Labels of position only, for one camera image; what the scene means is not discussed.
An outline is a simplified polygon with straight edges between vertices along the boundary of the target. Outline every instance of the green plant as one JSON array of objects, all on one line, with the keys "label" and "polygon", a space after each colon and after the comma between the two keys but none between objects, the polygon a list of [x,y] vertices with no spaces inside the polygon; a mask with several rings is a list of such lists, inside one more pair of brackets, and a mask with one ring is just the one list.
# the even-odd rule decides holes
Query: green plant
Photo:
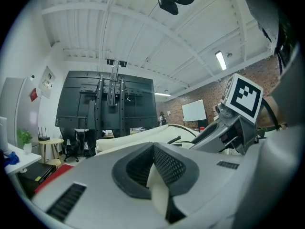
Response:
[{"label": "green plant", "polygon": [[17,136],[19,140],[22,142],[22,145],[27,143],[31,143],[32,135],[27,130],[17,130]]}]

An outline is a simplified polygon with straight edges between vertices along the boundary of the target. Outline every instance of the office chair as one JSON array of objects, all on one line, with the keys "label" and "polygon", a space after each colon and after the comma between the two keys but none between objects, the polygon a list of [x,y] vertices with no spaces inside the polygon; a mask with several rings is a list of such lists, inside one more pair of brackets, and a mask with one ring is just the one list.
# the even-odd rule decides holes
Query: office chair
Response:
[{"label": "office chair", "polygon": [[61,135],[63,138],[62,148],[66,151],[66,161],[69,157],[74,157],[76,162],[78,162],[77,154],[81,146],[79,138],[77,138],[77,133],[74,129],[62,128],[60,127]]}]

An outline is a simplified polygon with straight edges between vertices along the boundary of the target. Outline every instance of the ceiling light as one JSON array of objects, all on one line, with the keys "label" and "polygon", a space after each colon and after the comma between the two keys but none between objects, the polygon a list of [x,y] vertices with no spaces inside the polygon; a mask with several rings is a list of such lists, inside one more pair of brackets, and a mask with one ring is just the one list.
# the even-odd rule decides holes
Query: ceiling light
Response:
[{"label": "ceiling light", "polygon": [[220,63],[222,70],[224,71],[227,68],[227,66],[225,64],[224,56],[223,56],[222,52],[218,51],[215,55]]},{"label": "ceiling light", "polygon": [[154,93],[155,95],[160,95],[160,96],[166,96],[166,97],[169,97],[171,96],[170,94],[160,94],[160,93]]}]

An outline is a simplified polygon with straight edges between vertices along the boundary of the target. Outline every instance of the white wall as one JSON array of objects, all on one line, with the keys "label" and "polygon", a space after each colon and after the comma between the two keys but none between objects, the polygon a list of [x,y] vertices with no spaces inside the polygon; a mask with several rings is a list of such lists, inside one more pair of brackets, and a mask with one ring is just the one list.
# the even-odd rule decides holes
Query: white wall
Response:
[{"label": "white wall", "polygon": [[[12,26],[0,52],[0,92],[6,77],[25,78],[35,76],[38,86],[48,66],[55,75],[50,98],[41,96],[38,125],[47,128],[48,136],[58,138],[60,131],[55,127],[57,105],[67,75],[63,68],[63,48],[60,43],[50,46],[37,0],[31,1]],[[47,147],[47,159],[51,159],[51,148]]]}]

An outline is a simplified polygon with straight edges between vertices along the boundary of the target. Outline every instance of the red brick wall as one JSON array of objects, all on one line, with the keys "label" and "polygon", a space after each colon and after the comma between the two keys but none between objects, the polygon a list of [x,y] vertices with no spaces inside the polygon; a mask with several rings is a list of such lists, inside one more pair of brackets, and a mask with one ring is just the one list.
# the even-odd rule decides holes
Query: red brick wall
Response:
[{"label": "red brick wall", "polygon": [[[237,73],[263,87],[264,97],[266,97],[269,96],[270,92],[278,82],[278,61],[276,57],[270,57]],[[220,102],[220,98],[224,93],[224,89],[230,76],[231,75],[226,76],[218,82],[210,83],[168,102],[157,102],[157,116],[160,115],[160,111],[163,111],[167,118],[167,123],[183,125],[182,105],[203,99],[208,122],[211,123],[214,117],[213,106]],[[171,111],[170,116],[167,115],[167,111],[169,110]],[[197,122],[185,122],[185,126],[198,127]]]}]

